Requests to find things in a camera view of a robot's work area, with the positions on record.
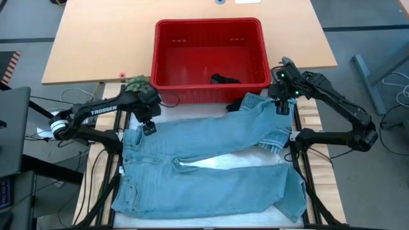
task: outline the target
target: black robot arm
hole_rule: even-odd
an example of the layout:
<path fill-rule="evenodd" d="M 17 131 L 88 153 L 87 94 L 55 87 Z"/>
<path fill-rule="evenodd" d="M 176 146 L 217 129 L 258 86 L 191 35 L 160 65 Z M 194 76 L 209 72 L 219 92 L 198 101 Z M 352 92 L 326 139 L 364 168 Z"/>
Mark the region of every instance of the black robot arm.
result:
<path fill-rule="evenodd" d="M 49 121 L 50 129 L 57 140 L 79 139 L 100 142 L 108 154 L 120 154 L 122 143 L 114 130 L 103 132 L 84 126 L 82 122 L 86 118 L 107 112 L 127 111 L 135 114 L 137 120 L 143 123 L 144 134 L 150 135 L 156 132 L 151 119 L 160 115 L 160 102 L 157 90 L 146 83 L 138 92 L 122 91 L 114 98 L 75 104 L 55 115 Z"/>
<path fill-rule="evenodd" d="M 269 96 L 276 100 L 277 113 L 289 114 L 288 99 L 305 96 L 321 100 L 352 124 L 349 132 L 315 132 L 304 128 L 295 137 L 300 151 L 307 151 L 313 144 L 337 144 L 353 150 L 368 151 L 378 138 L 371 116 L 360 106 L 345 99 L 333 89 L 331 82 L 320 73 L 301 74 L 289 58 L 282 59 L 278 80 L 270 86 Z"/>

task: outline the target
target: jeans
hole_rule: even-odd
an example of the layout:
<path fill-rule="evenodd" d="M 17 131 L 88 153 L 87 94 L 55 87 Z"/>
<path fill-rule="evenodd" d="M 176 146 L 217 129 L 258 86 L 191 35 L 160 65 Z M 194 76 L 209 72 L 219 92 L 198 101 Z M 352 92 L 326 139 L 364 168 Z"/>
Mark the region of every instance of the jeans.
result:
<path fill-rule="evenodd" d="M 157 124 L 157 132 L 126 130 L 124 175 L 112 209 L 144 219 L 185 219 L 261 212 L 275 205 L 296 222 L 306 209 L 304 182 L 288 164 L 235 169 L 181 165 L 256 145 L 270 135 L 282 145 L 292 116 L 271 101 L 222 118 Z"/>

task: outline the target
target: wooden tabletop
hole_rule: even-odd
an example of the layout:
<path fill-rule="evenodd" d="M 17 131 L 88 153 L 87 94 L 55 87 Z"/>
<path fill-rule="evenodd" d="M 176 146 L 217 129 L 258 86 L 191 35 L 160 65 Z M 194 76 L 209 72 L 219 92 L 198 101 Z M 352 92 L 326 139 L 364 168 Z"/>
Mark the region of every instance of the wooden tabletop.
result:
<path fill-rule="evenodd" d="M 398 0 L 398 3 L 406 16 L 409 18 L 409 0 Z"/>
<path fill-rule="evenodd" d="M 120 92 L 120 87 L 121 86 L 118 83 L 106 84 L 103 98 L 110 98 L 110 97 L 114 97 L 118 95 L 118 93 Z M 318 114 L 318 109 L 317 109 L 315 100 L 313 99 L 307 100 L 305 98 L 299 98 L 297 100 L 297 104 L 298 104 L 298 111 L 300 114 L 302 127 L 312 128 L 315 131 L 322 130 L 321 120 Z M 115 115 L 116 115 L 115 112 L 110 112 L 107 114 L 99 115 L 97 122 L 96 122 L 96 129 L 101 130 L 101 131 L 112 129 L 113 124 L 114 124 Z M 121 117 L 122 119 L 121 119 L 120 124 L 123 127 L 125 115 L 122 114 Z M 79 194 L 78 203 L 77 203 L 77 208 L 75 210 L 75 217 L 76 217 L 80 210 L 80 207 L 82 204 L 82 197 L 85 192 L 86 198 L 84 202 L 84 207 L 82 208 L 82 212 L 79 217 L 79 221 L 81 221 L 85 217 L 86 210 L 88 207 L 88 196 L 89 196 L 89 186 L 90 186 L 89 183 L 91 180 L 91 168 L 96 159 L 96 156 L 99 154 L 99 152 L 103 148 L 104 147 L 101 144 L 97 143 L 97 144 L 94 144 L 91 147 L 91 150 L 89 151 L 89 157 L 88 157 L 88 163 L 87 163 L 88 165 L 87 165 L 87 170 L 86 170 L 86 176 L 87 176 L 86 188 L 87 190 L 84 191 L 85 180 L 83 180 L 81 191 Z M 326 156 L 329 156 L 328 148 L 326 145 L 315 144 L 313 148 L 322 152 Z M 341 222 L 345 222 L 344 211 L 343 211 L 343 207 L 341 204 L 341 199 L 339 197 L 337 182 L 336 182 L 331 164 L 326 159 L 319 156 L 317 153 L 315 153 L 312 150 L 308 151 L 308 155 L 309 155 L 311 171 L 313 174 L 315 189 L 316 189 L 316 193 L 318 197 L 322 200 L 324 205 L 328 208 L 328 210 L 333 214 L 333 216 L 337 220 Z M 102 154 L 101 157 L 98 159 L 98 162 L 96 163 L 94 173 L 93 173 L 93 186 L 92 186 L 93 188 L 91 191 L 90 209 L 92 208 L 92 206 L 94 205 L 98 197 L 99 189 L 100 189 L 102 180 L 104 178 L 106 162 L 107 162 L 107 154 Z M 299 160 L 299 162 L 301 164 L 300 167 L 303 168 L 302 161 Z M 103 224 L 107 224 L 108 213 L 109 213 L 111 201 L 112 201 L 111 197 L 108 197 L 107 201 L 105 202 L 104 215 L 103 215 L 103 220 L 102 220 Z M 314 215 L 312 212 L 310 201 L 309 201 L 309 207 L 308 207 L 308 214 L 310 216 L 309 217 L 310 222 L 313 223 Z"/>
<path fill-rule="evenodd" d="M 289 57 L 299 68 L 337 62 L 308 0 L 69 0 L 42 84 L 119 81 L 150 75 L 155 24 L 161 19 L 256 17 L 269 63 Z"/>

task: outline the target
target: black cable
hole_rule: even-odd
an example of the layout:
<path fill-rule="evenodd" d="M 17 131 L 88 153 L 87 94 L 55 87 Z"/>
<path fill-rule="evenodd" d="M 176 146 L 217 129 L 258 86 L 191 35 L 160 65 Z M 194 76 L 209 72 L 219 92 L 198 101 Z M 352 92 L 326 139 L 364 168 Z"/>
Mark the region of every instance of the black cable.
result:
<path fill-rule="evenodd" d="M 45 132 L 45 131 L 41 131 L 39 133 L 32 134 L 32 135 L 25 134 L 24 135 L 24 140 L 26 140 L 26 141 L 45 141 L 45 142 L 55 141 L 55 140 L 52 139 L 52 137 L 35 137 L 35 135 L 38 135 L 38 134 L 40 134 L 42 132 Z"/>
<path fill-rule="evenodd" d="M 81 159 L 81 156 L 82 156 L 82 155 L 85 155 L 86 152 L 88 152 L 88 151 L 89 151 L 89 148 L 88 148 L 87 150 L 85 150 L 85 151 L 79 151 L 79 155 L 76 155 L 76 156 L 73 156 L 73 157 L 70 157 L 70 158 L 61 160 L 61 161 L 59 161 L 59 162 L 55 162 L 55 163 L 53 163 L 53 164 L 60 164 L 60 163 L 65 162 L 65 161 L 67 161 L 67 160 L 71 160 L 71 159 L 77 158 L 78 156 L 80 156 L 80 159 Z"/>
<path fill-rule="evenodd" d="M 178 102 L 176 104 L 174 104 L 174 105 L 165 105 L 165 104 L 159 103 L 159 105 L 161 105 L 163 107 L 167 107 L 167 108 L 175 108 L 176 106 L 178 106 L 180 104 L 180 97 L 177 94 L 174 94 L 174 95 L 178 98 Z"/>
<path fill-rule="evenodd" d="M 64 101 L 61 101 L 61 100 L 55 100 L 55 99 L 50 99 L 50 98 L 44 98 L 44 97 L 40 97 L 40 96 L 33 96 L 33 95 L 31 95 L 30 97 L 32 97 L 32 98 L 37 98 L 37 99 L 42 99 L 42 100 L 49 100 L 49 101 L 51 101 L 51 102 L 61 102 L 61 103 L 66 103 L 66 104 L 70 104 L 70 105 L 75 105 L 75 103 L 72 103 L 72 102 L 64 102 Z"/>
<path fill-rule="evenodd" d="M 62 148 L 62 147 L 65 147 L 65 146 L 68 146 L 68 145 L 74 143 L 75 141 L 72 140 L 71 142 L 68 142 L 68 143 L 66 143 L 66 144 L 62 144 L 63 142 L 64 142 L 64 140 L 60 141 L 60 142 L 57 144 L 57 147 Z"/>
<path fill-rule="evenodd" d="M 275 73 L 274 73 L 273 70 L 278 69 L 278 68 L 281 68 L 281 67 L 284 67 L 284 66 L 275 66 L 275 67 L 273 67 L 273 68 L 270 70 L 270 71 L 271 71 L 271 76 L 272 76 L 272 78 L 273 78 L 273 81 L 274 81 L 274 83 L 276 83 L 276 84 L 278 84 L 279 81 L 278 81 L 278 79 L 275 78 Z"/>
<path fill-rule="evenodd" d="M 87 162 L 87 160 L 85 160 L 83 163 L 81 163 L 79 167 L 81 167 L 82 165 L 84 165 L 86 162 Z M 27 197 L 29 197 L 29 196 L 32 196 L 35 192 L 40 191 L 40 190 L 43 189 L 43 188 L 47 188 L 48 186 L 51 186 L 51 185 L 53 185 L 53 184 L 55 184 L 55 183 L 58 183 L 58 182 L 59 182 L 59 181 L 55 181 L 55 182 L 49 183 L 48 185 L 44 185 L 43 187 L 34 190 L 34 191 L 31 192 L 30 194 L 25 195 L 23 198 L 19 199 L 17 202 L 14 202 L 13 206 L 12 206 L 10 209 L 14 208 L 16 205 L 18 205 L 20 202 L 22 202 L 25 198 L 27 198 Z"/>
<path fill-rule="evenodd" d="M 77 220 L 78 220 L 78 218 L 79 218 L 79 215 L 80 215 L 81 212 L 82 212 L 82 208 L 84 207 L 85 194 L 86 194 L 85 191 L 87 191 L 87 169 L 86 169 L 86 168 L 85 168 L 85 171 L 84 171 L 84 192 L 83 192 L 83 195 L 82 195 L 81 207 L 79 208 L 78 215 L 77 215 L 77 217 L 76 217 L 75 220 L 74 220 L 74 225 L 77 223 Z"/>
<path fill-rule="evenodd" d="M 324 155 L 322 152 L 320 152 L 320 151 L 318 151 L 318 150 L 316 150 L 316 149 L 313 149 L 313 148 L 311 148 L 311 147 L 310 147 L 309 149 L 310 149 L 310 150 L 313 150 L 313 151 L 315 151 L 316 153 L 320 154 L 321 156 L 325 157 L 325 158 L 331 163 L 331 165 L 334 166 L 333 163 L 332 163 L 332 160 L 331 160 L 332 157 L 327 157 L 327 156 Z M 292 162 L 292 160 L 288 160 L 288 158 L 287 158 L 287 156 L 290 156 L 291 154 L 292 154 L 292 153 L 287 153 L 287 154 L 285 154 L 285 155 L 284 155 L 284 160 L 287 161 L 287 162 Z M 296 152 L 296 153 L 295 153 L 295 159 L 298 160 L 299 158 L 300 158 L 300 152 Z"/>
<path fill-rule="evenodd" d="M 320 152 L 320 151 L 318 151 L 318 150 L 316 150 L 316 149 L 314 149 L 314 148 L 311 148 L 311 147 L 310 147 L 309 149 L 310 149 L 310 150 L 313 150 L 313 151 L 315 151 L 316 153 L 320 154 L 321 156 L 325 157 L 325 158 L 331 163 L 331 165 L 334 166 L 333 163 L 332 163 L 331 158 L 327 157 L 324 153 L 322 153 L 322 152 Z"/>
<path fill-rule="evenodd" d="M 64 226 L 66 229 L 68 229 L 68 227 L 65 226 L 65 224 L 63 224 L 63 222 L 61 221 L 61 218 L 59 217 L 59 214 L 61 213 L 61 210 L 63 210 L 63 208 L 64 208 L 72 199 L 74 199 L 75 195 L 77 195 L 77 192 L 78 192 L 78 191 L 75 191 L 74 194 L 71 196 L 71 198 L 69 198 L 69 200 L 67 200 L 67 201 L 62 205 L 62 207 L 59 208 L 59 210 L 58 210 L 58 212 L 57 212 L 57 217 L 58 217 L 59 223 L 60 223 L 62 226 Z"/>
<path fill-rule="evenodd" d="M 351 149 L 351 150 L 348 150 L 348 151 L 346 151 L 345 153 L 341 153 L 340 155 L 336 155 L 336 156 L 334 156 L 334 157 L 330 157 L 331 159 L 335 159 L 335 158 L 337 158 L 337 157 L 341 157 L 341 156 L 343 156 L 343 155 L 347 155 L 347 154 L 349 154 L 350 152 L 352 152 L 353 151 L 353 149 Z"/>
<path fill-rule="evenodd" d="M 89 183 L 89 196 L 88 196 L 88 206 L 87 206 L 87 213 L 89 213 L 89 204 L 91 202 L 91 193 L 92 193 L 92 177 L 94 174 L 94 168 L 96 166 L 96 162 L 98 161 L 98 158 L 100 157 L 100 155 L 105 151 L 105 149 L 101 150 L 101 152 L 96 156 L 96 159 L 94 161 L 94 164 L 92 165 L 92 169 L 91 169 L 91 181 Z"/>
<path fill-rule="evenodd" d="M 390 113 L 392 110 L 394 110 L 394 109 L 396 109 L 396 108 L 398 108 L 398 107 L 402 107 L 402 106 L 403 106 L 403 105 L 393 106 L 392 108 L 390 108 L 390 109 L 385 113 L 385 115 L 383 115 L 382 120 L 381 120 L 381 122 L 379 123 L 379 126 L 380 126 L 380 128 L 379 128 L 379 139 L 381 140 L 382 146 L 383 146 L 386 150 L 388 150 L 389 152 L 391 152 L 391 153 L 393 153 L 393 154 L 395 154 L 395 155 L 402 156 L 402 157 L 409 157 L 409 154 L 398 153 L 398 152 L 395 152 L 395 151 L 390 150 L 390 148 L 388 148 L 388 147 L 386 146 L 386 144 L 383 142 L 383 139 L 382 139 L 382 130 L 383 130 L 383 124 L 384 124 L 383 121 L 385 120 L 386 116 L 387 116 L 388 113 Z"/>
<path fill-rule="evenodd" d="M 44 132 L 50 132 L 51 130 L 43 130 L 43 131 L 41 131 L 41 132 L 38 132 L 38 133 L 35 133 L 35 134 L 31 134 L 31 135 L 29 135 L 29 134 L 26 134 L 28 137 L 34 137 L 35 135 L 38 135 L 38 134 L 42 134 L 42 133 L 44 133 Z"/>

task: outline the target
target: red plastic basket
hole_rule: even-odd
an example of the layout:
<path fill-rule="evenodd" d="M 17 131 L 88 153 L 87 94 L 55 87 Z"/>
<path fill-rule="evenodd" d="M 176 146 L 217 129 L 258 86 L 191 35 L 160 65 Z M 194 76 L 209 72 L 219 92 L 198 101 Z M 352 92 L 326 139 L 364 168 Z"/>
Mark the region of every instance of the red plastic basket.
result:
<path fill-rule="evenodd" d="M 241 84 L 210 84 L 215 73 Z M 270 81 L 258 19 L 157 23 L 151 84 L 165 103 L 229 103 L 247 92 L 260 93 Z"/>

